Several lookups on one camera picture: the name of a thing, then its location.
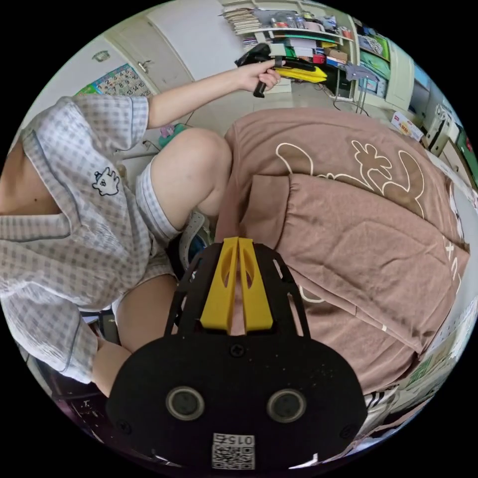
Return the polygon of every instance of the bottle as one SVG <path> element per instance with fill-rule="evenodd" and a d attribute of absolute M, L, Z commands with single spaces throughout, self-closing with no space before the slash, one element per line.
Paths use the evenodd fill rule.
<path fill-rule="evenodd" d="M 286 22 L 287 22 L 287 27 L 288 28 L 297 28 L 297 24 L 296 24 L 293 16 L 288 15 L 287 18 L 286 18 Z"/>
<path fill-rule="evenodd" d="M 295 23 L 297 25 L 297 28 L 305 30 L 305 20 L 301 16 L 295 15 Z"/>

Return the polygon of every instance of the cardboard box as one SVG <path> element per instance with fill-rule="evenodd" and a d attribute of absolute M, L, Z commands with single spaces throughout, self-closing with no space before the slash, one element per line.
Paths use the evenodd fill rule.
<path fill-rule="evenodd" d="M 347 63 L 347 60 L 349 59 L 346 53 L 344 53 L 343 51 L 335 50 L 334 48 L 325 48 L 324 53 L 329 58 L 334 58 L 335 60 L 338 60 L 339 63 Z"/>
<path fill-rule="evenodd" d="M 405 115 L 396 111 L 393 114 L 391 123 L 406 136 L 420 141 L 423 133 Z"/>

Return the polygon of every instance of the black handle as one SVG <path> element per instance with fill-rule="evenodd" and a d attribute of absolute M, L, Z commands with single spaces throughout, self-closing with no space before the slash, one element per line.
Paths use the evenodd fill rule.
<path fill-rule="evenodd" d="M 259 81 L 257 83 L 257 86 L 255 87 L 254 90 L 254 96 L 256 98 L 264 98 L 264 90 L 267 88 L 267 85 L 263 83 L 262 81 Z"/>

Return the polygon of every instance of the shelf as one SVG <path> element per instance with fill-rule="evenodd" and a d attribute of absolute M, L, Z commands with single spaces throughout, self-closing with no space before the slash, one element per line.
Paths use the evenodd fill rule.
<path fill-rule="evenodd" d="M 347 38 L 346 36 L 342 35 L 337 35 L 336 33 L 329 33 L 327 31 L 314 31 L 314 30 L 308 30 L 306 28 L 253 28 L 251 30 L 241 30 L 239 32 L 235 32 L 236 35 L 249 35 L 252 33 L 260 33 L 260 32 L 265 32 L 265 31 L 283 31 L 283 32 L 294 32 L 294 33 L 303 33 L 303 34 L 313 34 L 317 36 L 331 36 L 333 38 L 340 38 L 341 40 L 347 40 L 353 42 L 354 40 L 352 38 Z"/>

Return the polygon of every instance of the paper stack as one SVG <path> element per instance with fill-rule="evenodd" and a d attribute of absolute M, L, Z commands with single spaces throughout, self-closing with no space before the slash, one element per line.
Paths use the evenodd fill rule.
<path fill-rule="evenodd" d="M 312 58 L 317 48 L 315 40 L 309 40 L 306 38 L 288 38 L 287 42 L 294 48 L 295 54 L 298 57 L 305 56 Z"/>
<path fill-rule="evenodd" d="M 260 21 L 250 8 L 225 11 L 223 17 L 228 21 L 236 35 L 242 35 L 262 28 Z"/>

